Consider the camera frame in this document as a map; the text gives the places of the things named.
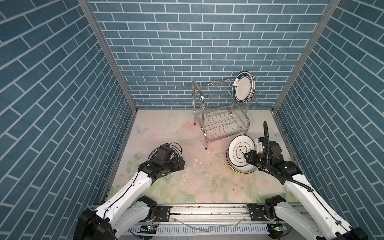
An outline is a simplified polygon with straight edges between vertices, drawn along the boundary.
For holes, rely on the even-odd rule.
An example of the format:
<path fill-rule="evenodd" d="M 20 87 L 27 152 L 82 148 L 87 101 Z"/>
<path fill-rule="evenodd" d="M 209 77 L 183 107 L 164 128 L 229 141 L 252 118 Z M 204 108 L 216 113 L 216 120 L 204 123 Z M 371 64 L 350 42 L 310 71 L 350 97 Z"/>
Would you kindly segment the white plate black striped rim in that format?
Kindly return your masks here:
<path fill-rule="evenodd" d="M 249 175 L 253 172 L 255 172 L 258 167 L 256 166 L 253 166 L 247 162 L 243 162 L 243 163 L 240 163 L 240 164 L 235 164 L 231 161 L 231 159 L 229 157 L 227 157 L 227 164 L 229 165 L 229 167 L 239 173 L 239 174 L 242 174 L 242 175 Z"/>

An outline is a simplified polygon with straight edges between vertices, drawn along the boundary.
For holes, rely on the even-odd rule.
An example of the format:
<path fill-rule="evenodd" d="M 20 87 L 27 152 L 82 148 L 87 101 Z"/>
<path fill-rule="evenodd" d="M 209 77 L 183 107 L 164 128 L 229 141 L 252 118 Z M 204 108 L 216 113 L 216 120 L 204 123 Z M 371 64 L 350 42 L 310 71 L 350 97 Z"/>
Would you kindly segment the blue rimmed white plate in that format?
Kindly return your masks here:
<path fill-rule="evenodd" d="M 229 144 L 227 157 L 235 164 L 246 162 L 244 154 L 255 150 L 255 143 L 247 135 L 235 137 Z"/>

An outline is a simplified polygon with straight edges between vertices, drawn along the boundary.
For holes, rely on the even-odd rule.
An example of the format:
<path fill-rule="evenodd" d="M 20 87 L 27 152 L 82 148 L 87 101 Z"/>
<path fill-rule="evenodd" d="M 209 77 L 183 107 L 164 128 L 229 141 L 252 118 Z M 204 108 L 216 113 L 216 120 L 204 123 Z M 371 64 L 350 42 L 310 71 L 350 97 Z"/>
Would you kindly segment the wide green band white plate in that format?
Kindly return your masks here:
<path fill-rule="evenodd" d="M 164 144 L 150 153 L 148 161 L 158 158 L 163 163 L 178 163 L 182 153 L 182 148 L 179 148 L 175 145 Z"/>

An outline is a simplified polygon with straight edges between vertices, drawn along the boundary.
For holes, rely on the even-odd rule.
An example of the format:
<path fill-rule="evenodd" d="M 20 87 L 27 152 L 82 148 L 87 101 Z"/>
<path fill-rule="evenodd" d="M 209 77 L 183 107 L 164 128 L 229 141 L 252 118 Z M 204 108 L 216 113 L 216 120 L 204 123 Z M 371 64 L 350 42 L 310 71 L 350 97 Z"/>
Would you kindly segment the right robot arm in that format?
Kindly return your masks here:
<path fill-rule="evenodd" d="M 248 164 L 275 177 L 294 194 L 310 215 L 299 213 L 280 195 L 266 199 L 265 217 L 282 220 L 307 240 L 366 240 L 368 235 L 360 227 L 353 227 L 321 197 L 310 185 L 302 170 L 283 159 L 282 150 L 270 141 L 269 128 L 263 123 L 264 136 L 259 138 L 256 150 L 244 154 Z"/>

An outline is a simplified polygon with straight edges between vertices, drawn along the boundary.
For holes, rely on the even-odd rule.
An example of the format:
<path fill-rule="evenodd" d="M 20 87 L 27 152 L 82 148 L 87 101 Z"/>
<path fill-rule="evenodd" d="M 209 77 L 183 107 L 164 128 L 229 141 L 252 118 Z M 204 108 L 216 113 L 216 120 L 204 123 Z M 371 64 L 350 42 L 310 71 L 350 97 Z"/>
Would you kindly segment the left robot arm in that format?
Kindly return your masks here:
<path fill-rule="evenodd" d="M 76 225 L 75 240 L 117 240 L 140 221 L 155 219 L 157 202 L 143 192 L 156 180 L 182 171 L 185 161 L 179 143 L 166 143 L 153 150 L 147 161 L 116 194 L 95 210 L 85 209 Z"/>

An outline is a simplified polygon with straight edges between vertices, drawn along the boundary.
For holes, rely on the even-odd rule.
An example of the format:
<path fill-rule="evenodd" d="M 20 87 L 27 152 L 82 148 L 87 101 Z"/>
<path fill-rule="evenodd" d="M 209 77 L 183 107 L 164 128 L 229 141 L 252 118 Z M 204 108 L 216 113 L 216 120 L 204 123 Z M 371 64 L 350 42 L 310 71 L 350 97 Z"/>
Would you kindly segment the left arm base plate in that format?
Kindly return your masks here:
<path fill-rule="evenodd" d="M 171 206 L 160 205 L 156 206 L 151 212 L 150 222 L 169 222 L 171 215 Z"/>

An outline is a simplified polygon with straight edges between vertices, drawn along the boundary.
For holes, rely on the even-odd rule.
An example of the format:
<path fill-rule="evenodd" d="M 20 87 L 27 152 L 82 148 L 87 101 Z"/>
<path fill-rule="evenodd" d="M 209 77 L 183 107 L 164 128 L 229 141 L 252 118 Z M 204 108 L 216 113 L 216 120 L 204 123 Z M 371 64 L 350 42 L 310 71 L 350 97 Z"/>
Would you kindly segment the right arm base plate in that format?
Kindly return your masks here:
<path fill-rule="evenodd" d="M 265 222 L 269 221 L 264 212 L 264 207 L 258 204 L 248 204 L 246 209 L 249 211 L 252 222 Z"/>

